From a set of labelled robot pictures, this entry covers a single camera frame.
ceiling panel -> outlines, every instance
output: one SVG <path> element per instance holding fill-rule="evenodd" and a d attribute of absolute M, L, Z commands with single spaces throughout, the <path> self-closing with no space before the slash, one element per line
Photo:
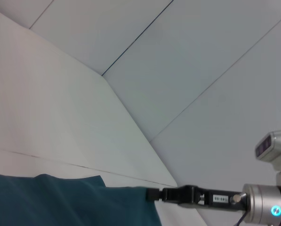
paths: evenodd
<path fill-rule="evenodd" d="M 30 28 L 53 0 L 0 0 L 0 12 L 23 27 Z"/>
<path fill-rule="evenodd" d="M 275 185 L 271 164 L 254 147 L 281 129 L 281 22 L 152 142 L 178 185 L 241 191 Z M 200 210 L 210 226 L 234 225 L 241 213 Z"/>
<path fill-rule="evenodd" d="M 148 140 L 281 19 L 281 0 L 176 0 L 104 75 Z"/>
<path fill-rule="evenodd" d="M 169 0 L 54 0 L 32 27 L 102 74 Z"/>

robotic arm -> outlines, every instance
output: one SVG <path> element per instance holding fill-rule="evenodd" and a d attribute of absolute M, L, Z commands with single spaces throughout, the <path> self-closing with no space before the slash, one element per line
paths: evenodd
<path fill-rule="evenodd" d="M 213 208 L 228 211 L 243 211 L 236 224 L 244 220 L 269 226 L 281 226 L 281 130 L 268 133 L 255 148 L 256 158 L 269 162 L 278 171 L 277 186 L 245 184 L 242 192 L 209 190 L 186 185 L 179 188 L 164 188 L 162 191 L 148 188 L 148 201 L 161 199 L 186 208 Z"/>

label sticker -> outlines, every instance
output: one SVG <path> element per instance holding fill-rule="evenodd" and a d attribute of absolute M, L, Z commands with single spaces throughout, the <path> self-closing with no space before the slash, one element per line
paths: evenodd
<path fill-rule="evenodd" d="M 214 196 L 213 196 L 213 202 L 228 203 L 228 196 L 227 196 L 227 195 L 218 195 L 218 194 L 214 194 Z"/>

white wall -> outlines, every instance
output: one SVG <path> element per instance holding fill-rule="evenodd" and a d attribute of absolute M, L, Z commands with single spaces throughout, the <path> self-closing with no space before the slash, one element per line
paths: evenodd
<path fill-rule="evenodd" d="M 177 185 L 102 76 L 1 13 L 0 149 Z"/>
<path fill-rule="evenodd" d="M 0 174 L 15 177 L 35 177 L 49 174 L 57 178 L 87 178 L 100 175 L 107 187 L 144 186 L 164 188 L 164 185 L 121 176 L 63 162 L 0 150 Z M 162 226 L 206 226 L 196 210 L 174 204 L 155 202 Z"/>
<path fill-rule="evenodd" d="M 281 22 L 183 111 L 152 142 L 178 185 L 242 190 L 275 184 L 272 166 L 254 146 L 281 129 Z M 233 225 L 240 214 L 200 210 L 210 226 Z"/>

silver metal cylinder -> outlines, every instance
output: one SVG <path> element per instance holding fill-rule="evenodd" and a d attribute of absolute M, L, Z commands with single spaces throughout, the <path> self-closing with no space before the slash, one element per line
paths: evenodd
<path fill-rule="evenodd" d="M 281 223 L 281 192 L 276 186 L 245 184 L 249 213 L 246 223 L 279 226 Z"/>

